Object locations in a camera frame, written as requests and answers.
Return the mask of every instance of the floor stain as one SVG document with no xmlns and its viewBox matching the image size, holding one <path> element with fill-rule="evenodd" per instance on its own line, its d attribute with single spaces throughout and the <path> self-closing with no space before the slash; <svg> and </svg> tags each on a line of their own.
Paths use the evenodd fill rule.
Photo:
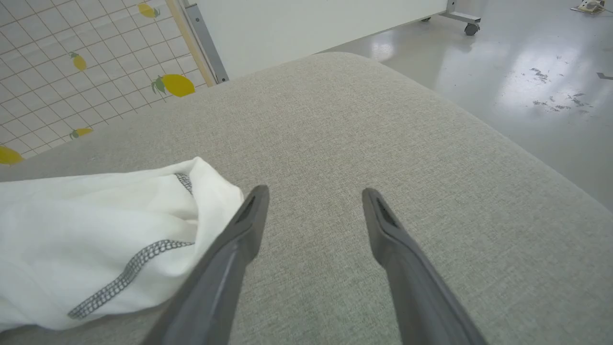
<svg viewBox="0 0 613 345">
<path fill-rule="evenodd" d="M 571 96 L 571 95 L 566 95 L 566 98 L 567 98 L 567 99 L 570 99 L 571 101 L 573 101 L 573 103 L 574 103 L 574 104 L 575 104 L 577 107 L 582 107 L 582 106 L 584 106 L 585 104 L 584 104 L 583 102 L 581 102 L 580 100 L 578 100 L 578 99 L 577 99 L 577 97 L 581 97 L 581 96 L 584 96 L 584 95 L 585 95 L 585 93 L 576 93 L 576 94 L 574 94 L 574 95 L 572 95 L 572 96 Z"/>
<path fill-rule="evenodd" d="M 538 77 L 538 79 L 535 78 L 535 80 L 540 80 L 543 83 L 547 83 L 549 81 L 549 79 L 548 79 L 549 76 L 547 74 L 541 73 L 541 71 L 539 69 L 531 68 L 530 70 L 535 72 L 535 76 Z"/>
</svg>

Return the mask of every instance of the gray stitched border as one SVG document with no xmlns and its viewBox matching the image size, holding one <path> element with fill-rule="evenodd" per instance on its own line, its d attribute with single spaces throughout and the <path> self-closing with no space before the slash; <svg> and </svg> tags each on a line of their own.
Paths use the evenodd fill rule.
<svg viewBox="0 0 613 345">
<path fill-rule="evenodd" d="M 189 179 L 189 176 L 187 176 L 186 174 L 175 174 L 177 176 L 177 179 L 179 179 L 179 182 L 181 182 L 181 184 L 185 187 L 185 189 L 188 190 L 189 194 L 192 194 L 191 192 L 191 180 Z"/>
<path fill-rule="evenodd" d="M 175 174 L 181 184 L 187 188 L 191 193 L 191 181 L 185 174 Z M 193 245 L 193 242 L 173 241 L 171 239 L 163 239 L 158 242 L 154 242 L 149 246 L 141 249 L 136 255 L 134 255 L 130 261 L 128 261 L 123 272 L 111 283 L 107 284 L 102 289 L 91 295 L 85 301 L 81 302 L 73 310 L 68 312 L 68 317 L 75 320 L 81 320 L 87 315 L 105 305 L 106 302 L 113 299 L 120 292 L 122 292 L 130 283 L 136 278 L 140 270 L 145 266 L 149 260 L 155 258 L 159 254 L 170 250 L 186 246 Z"/>
</svg>

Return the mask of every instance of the gray floor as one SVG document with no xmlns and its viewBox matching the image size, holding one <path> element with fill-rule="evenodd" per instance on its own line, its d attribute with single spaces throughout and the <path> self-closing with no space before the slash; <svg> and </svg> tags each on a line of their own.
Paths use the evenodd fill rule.
<svg viewBox="0 0 613 345">
<path fill-rule="evenodd" d="M 613 210 L 613 14 L 580 0 L 458 0 L 481 31 L 439 16 L 330 51 L 374 58 L 511 138 Z"/>
</svg>

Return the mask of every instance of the metal leg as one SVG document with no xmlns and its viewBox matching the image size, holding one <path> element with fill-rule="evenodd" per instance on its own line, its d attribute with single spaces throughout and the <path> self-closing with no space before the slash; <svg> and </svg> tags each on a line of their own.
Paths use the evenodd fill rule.
<svg viewBox="0 0 613 345">
<path fill-rule="evenodd" d="M 477 33 L 481 28 L 479 27 L 479 23 L 481 22 L 481 17 L 475 17 L 470 14 L 463 14 L 455 11 L 455 3 L 458 0 L 447 0 L 447 11 L 441 13 L 443 17 L 463 21 L 464 23 L 468 23 L 464 32 L 472 36 Z"/>
<path fill-rule="evenodd" d="M 207 26 L 204 23 L 202 14 L 198 9 L 198 5 L 193 4 L 191 6 L 187 6 L 185 7 L 185 11 L 188 14 L 189 21 L 194 27 L 194 33 L 198 37 L 198 40 L 200 40 L 200 44 L 202 44 L 202 49 L 204 50 L 205 56 L 208 59 L 217 83 L 223 83 L 230 80 L 226 73 L 226 69 L 224 68 L 224 64 L 221 62 L 221 58 L 217 53 L 217 49 L 215 49 L 213 39 L 208 33 Z"/>
</svg>

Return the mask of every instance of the yellow lemon print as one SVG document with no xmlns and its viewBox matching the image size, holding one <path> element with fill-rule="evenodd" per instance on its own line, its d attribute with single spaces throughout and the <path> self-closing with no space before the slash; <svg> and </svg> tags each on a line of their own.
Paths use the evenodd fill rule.
<svg viewBox="0 0 613 345">
<path fill-rule="evenodd" d="M 194 89 L 194 84 L 181 74 L 164 74 L 163 77 L 158 76 L 158 78 L 151 83 L 153 93 L 156 93 L 156 88 L 163 93 L 166 93 L 164 89 L 166 88 L 168 92 L 177 97 L 189 95 L 196 90 Z"/>
<path fill-rule="evenodd" d="M 81 55 L 75 52 L 70 52 L 68 55 L 70 55 L 70 58 L 72 59 L 72 64 L 75 65 L 79 71 L 84 71 L 87 68 L 85 59 Z"/>
<path fill-rule="evenodd" d="M 0 164 L 13 165 L 21 162 L 23 157 L 17 151 L 0 146 Z"/>
<path fill-rule="evenodd" d="M 86 135 L 87 133 L 91 133 L 93 130 L 91 128 L 78 128 L 73 130 L 70 134 L 71 138 L 77 139 L 80 136 Z"/>
<path fill-rule="evenodd" d="M 139 4 L 139 12 L 147 18 L 155 18 L 159 15 L 158 9 L 152 9 L 151 6 L 145 4 L 144 2 Z"/>
</svg>

